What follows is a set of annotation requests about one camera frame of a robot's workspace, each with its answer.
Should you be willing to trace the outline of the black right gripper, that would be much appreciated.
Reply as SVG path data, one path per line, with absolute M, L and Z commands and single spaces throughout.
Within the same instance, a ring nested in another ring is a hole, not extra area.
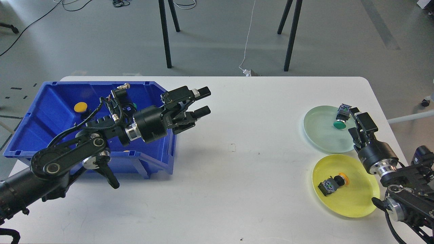
M 385 176 L 397 171 L 398 157 L 386 142 L 378 141 L 375 132 L 378 127 L 367 113 L 360 113 L 357 107 L 351 108 L 350 114 L 356 127 L 349 128 L 354 149 L 367 173 Z

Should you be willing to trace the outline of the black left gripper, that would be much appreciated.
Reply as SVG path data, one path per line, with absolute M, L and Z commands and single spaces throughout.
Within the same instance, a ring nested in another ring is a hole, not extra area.
M 208 106 L 195 111 L 186 111 L 190 104 L 211 95 L 207 86 L 190 90 L 187 86 L 166 91 L 161 94 L 163 106 L 149 106 L 137 111 L 133 121 L 146 143 L 151 143 L 167 136 L 167 130 L 179 134 L 195 126 L 198 119 L 211 114 Z

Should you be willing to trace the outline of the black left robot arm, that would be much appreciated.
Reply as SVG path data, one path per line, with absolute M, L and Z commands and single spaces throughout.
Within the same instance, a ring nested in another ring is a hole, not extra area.
M 124 146 L 136 139 L 151 143 L 167 136 L 169 130 L 179 134 L 194 127 L 211 112 L 208 106 L 188 111 L 195 101 L 211 95 L 208 87 L 165 91 L 160 107 L 141 110 L 129 99 L 129 83 L 112 87 L 82 122 L 60 132 L 36 152 L 28 168 L 1 181 L 1 224 L 16 213 L 28 215 L 28 206 L 39 199 L 64 198 L 70 185 L 89 169 L 117 189 L 119 182 L 108 165 L 110 139 L 117 137 Z

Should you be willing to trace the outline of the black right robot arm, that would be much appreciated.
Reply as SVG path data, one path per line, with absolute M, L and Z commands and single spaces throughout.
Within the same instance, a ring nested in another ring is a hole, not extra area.
M 433 243 L 433 235 L 422 227 L 433 229 L 434 198 L 433 188 L 433 152 L 422 145 L 415 150 L 410 165 L 400 165 L 392 148 L 378 141 L 378 131 L 368 113 L 360 113 L 358 108 L 351 108 L 349 113 L 355 121 L 355 127 L 349 129 L 354 149 L 367 173 L 378 175 L 386 188 L 383 200 L 373 197 L 373 204 L 384 211 L 387 224 L 393 237 L 403 244 L 391 224 L 391 219 L 408 225 L 425 243 Z

